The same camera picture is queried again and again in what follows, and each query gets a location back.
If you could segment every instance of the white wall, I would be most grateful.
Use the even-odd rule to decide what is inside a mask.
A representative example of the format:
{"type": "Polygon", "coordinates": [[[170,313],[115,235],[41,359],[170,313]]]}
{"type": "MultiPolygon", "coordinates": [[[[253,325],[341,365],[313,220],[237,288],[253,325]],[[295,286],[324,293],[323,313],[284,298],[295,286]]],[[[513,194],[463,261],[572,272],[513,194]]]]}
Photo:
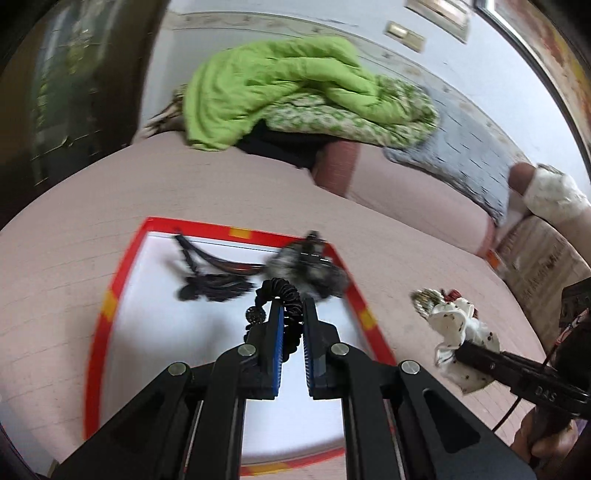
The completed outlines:
{"type": "Polygon", "coordinates": [[[517,51],[478,15],[467,44],[404,8],[405,0],[171,0],[180,14],[260,12],[315,21],[374,41],[449,83],[495,121],[533,163],[571,174],[591,196],[579,149],[558,107],[517,51]],[[384,35],[393,20],[427,39],[416,53],[384,35]]]}

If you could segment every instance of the white tray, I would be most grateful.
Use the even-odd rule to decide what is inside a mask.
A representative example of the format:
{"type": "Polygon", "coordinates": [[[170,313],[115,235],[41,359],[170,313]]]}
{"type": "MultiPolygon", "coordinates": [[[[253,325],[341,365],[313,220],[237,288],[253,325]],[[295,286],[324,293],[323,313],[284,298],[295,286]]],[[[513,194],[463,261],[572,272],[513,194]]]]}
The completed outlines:
{"type": "MultiPolygon", "coordinates": [[[[106,337],[101,335],[99,320],[97,337],[99,340],[103,338],[104,342],[102,375],[98,392],[94,393],[99,394],[98,405],[89,405],[93,402],[89,402],[87,395],[87,434],[91,434],[90,430],[93,429],[88,422],[89,416],[96,417],[98,414],[98,426],[105,424],[171,363],[181,361],[194,367],[214,362],[221,353],[243,342],[247,325],[245,311],[254,304],[254,289],[237,299],[222,303],[207,301],[204,297],[195,301],[178,300],[177,292],[184,285],[184,278],[189,271],[173,234],[169,232],[180,228],[202,250],[231,261],[264,263],[279,250],[278,247],[253,244],[252,238],[244,238],[248,231],[241,229],[222,227],[241,237],[230,235],[230,238],[242,240],[227,241],[188,235],[190,231],[196,231],[196,225],[203,224],[191,223],[192,227],[189,228],[186,225],[188,222],[167,219],[150,219],[147,224],[155,227],[158,226],[155,223],[166,221],[172,222],[175,228],[161,226],[164,232],[145,229],[143,233],[138,233],[134,241],[136,245],[132,243],[126,255],[132,257],[131,262],[129,258],[124,258],[120,268],[125,278],[123,281],[118,279],[118,273],[113,280],[115,288],[107,296],[102,316],[105,313],[111,315],[108,322],[111,327],[106,337]],[[121,284],[121,291],[115,294],[117,280],[121,284]],[[90,412],[89,407],[98,411],[90,412]]],[[[207,233],[207,229],[197,230],[207,233]]],[[[291,240],[279,235],[273,237],[281,239],[281,244],[291,240]]],[[[216,271],[209,266],[204,270],[216,271]]],[[[255,276],[250,280],[258,288],[263,277],[255,276]]],[[[360,321],[357,313],[359,307],[352,308],[348,297],[331,297],[318,302],[318,317],[336,325],[342,341],[373,356],[374,349],[364,335],[364,321],[360,321]]],[[[270,303],[266,305],[267,313],[269,306],[270,303]]],[[[364,312],[370,315],[366,308],[361,310],[362,316],[364,312]]],[[[95,345],[93,356],[97,350],[101,350],[101,345],[95,345]]],[[[96,363],[96,358],[91,356],[88,387],[91,387],[91,372],[96,363]]],[[[290,466],[290,460],[294,459],[297,459],[298,465],[318,461],[341,453],[342,446],[340,401],[313,401],[310,398],[306,386],[303,347],[300,345],[283,365],[279,396],[274,401],[249,400],[246,403],[242,473],[277,470],[277,462],[290,466]]]]}

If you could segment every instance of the green blanket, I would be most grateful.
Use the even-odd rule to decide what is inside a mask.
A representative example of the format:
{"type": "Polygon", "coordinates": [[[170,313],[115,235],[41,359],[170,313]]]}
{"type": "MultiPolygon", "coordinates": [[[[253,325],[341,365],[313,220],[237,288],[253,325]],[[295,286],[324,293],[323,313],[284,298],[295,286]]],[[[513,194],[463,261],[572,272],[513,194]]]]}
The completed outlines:
{"type": "Polygon", "coordinates": [[[199,67],[183,101],[187,139],[201,150],[224,150],[278,105],[310,95],[392,131],[403,138],[399,146],[437,128],[437,111],[421,89],[361,68],[344,38],[309,37],[246,44],[199,67]]]}

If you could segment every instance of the green quilt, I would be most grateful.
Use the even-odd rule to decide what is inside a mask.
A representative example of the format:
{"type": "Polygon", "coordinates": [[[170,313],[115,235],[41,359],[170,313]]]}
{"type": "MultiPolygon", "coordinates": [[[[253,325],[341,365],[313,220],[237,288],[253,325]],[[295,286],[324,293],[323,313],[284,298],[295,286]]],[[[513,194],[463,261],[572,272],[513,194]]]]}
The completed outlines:
{"type": "Polygon", "coordinates": [[[320,132],[324,125],[336,136],[397,147],[424,140],[438,121],[421,89],[363,69],[341,37],[221,51],[193,75],[183,115],[189,143],[201,150],[236,144],[263,118],[277,130],[320,132]]]}

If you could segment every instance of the black cable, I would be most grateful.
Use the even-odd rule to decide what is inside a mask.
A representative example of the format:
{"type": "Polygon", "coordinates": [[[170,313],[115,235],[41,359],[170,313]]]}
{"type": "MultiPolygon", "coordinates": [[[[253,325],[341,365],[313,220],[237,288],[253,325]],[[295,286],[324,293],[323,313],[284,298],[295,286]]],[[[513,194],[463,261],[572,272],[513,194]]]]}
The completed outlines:
{"type": "MultiPolygon", "coordinates": [[[[554,352],[556,351],[556,349],[558,348],[558,344],[554,344],[554,346],[552,347],[552,350],[550,350],[550,353],[548,355],[546,355],[546,359],[544,360],[544,363],[542,363],[542,365],[540,366],[540,370],[542,370],[550,361],[550,358],[552,357],[552,355],[554,355],[554,352]]],[[[515,409],[517,408],[517,405],[519,405],[519,402],[522,400],[521,397],[517,397],[517,399],[513,402],[513,405],[510,406],[509,410],[507,410],[507,413],[505,413],[505,415],[503,415],[503,418],[501,418],[498,423],[495,425],[495,427],[492,429],[493,432],[496,432],[509,418],[509,416],[515,411],[515,409]]]]}
{"type": "Polygon", "coordinates": [[[248,331],[252,325],[265,321],[267,314],[262,308],[263,305],[276,297],[280,298],[285,308],[283,315],[283,361],[287,362],[289,356],[296,352],[300,344],[300,338],[304,331],[304,307],[297,289],[283,278],[265,280],[261,288],[256,291],[255,304],[246,311],[249,325],[246,326],[244,341],[246,342],[248,331]]]}

